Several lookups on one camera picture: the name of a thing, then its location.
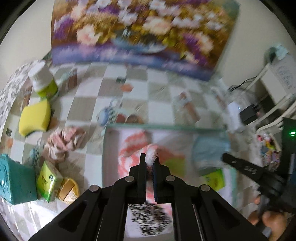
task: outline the teal container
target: teal container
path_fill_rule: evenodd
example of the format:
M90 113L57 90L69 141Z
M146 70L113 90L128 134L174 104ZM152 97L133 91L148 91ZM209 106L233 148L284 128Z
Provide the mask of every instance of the teal container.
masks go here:
M1 154L0 196L13 205L37 200L35 171Z

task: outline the white wall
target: white wall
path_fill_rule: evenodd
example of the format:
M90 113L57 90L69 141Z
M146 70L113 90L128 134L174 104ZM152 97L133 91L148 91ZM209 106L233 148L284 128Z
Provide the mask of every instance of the white wall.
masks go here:
M296 46L277 17L259 0L237 0L240 15L218 70L227 85L253 77L264 64L269 46L283 43L296 56ZM0 89L20 65L42 58L50 49L54 0L37 0L14 23L0 45Z

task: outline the painting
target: painting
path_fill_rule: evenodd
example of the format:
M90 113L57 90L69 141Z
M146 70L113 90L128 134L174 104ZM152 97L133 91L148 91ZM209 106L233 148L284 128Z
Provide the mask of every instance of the painting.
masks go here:
M55 0L52 60L144 65L208 81L238 12L234 0Z

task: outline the metal screw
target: metal screw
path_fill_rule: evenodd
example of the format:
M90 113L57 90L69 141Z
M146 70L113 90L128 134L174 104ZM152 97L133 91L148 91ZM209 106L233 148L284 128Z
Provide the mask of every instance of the metal screw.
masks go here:
M202 191L204 191L204 192L208 192L209 190L210 190L210 187L208 186L208 185L202 185L201 187L200 187L200 189L202 190Z
M165 179L166 179L168 182L172 182L172 181L175 180L175 177L172 176L172 175L169 175L169 176L167 176Z
M98 190L99 190L99 186L98 185L91 185L90 187L89 187L89 190L91 191L91 192L97 192Z
M127 176L125 179L126 179L126 181L127 181L128 183L130 183L130 182L132 182L135 178L134 178L133 176Z

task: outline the human hand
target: human hand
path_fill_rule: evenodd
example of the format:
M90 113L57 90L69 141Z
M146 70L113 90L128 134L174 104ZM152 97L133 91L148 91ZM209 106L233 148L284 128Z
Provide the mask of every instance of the human hand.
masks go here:
M260 197L256 197L254 200L255 204L259 204ZM257 211L254 211L248 217L248 221L256 225L259 221ZM267 211L262 215L262 222L266 227L271 228L271 235L269 241L276 241L284 233L287 227L287 220L282 213Z

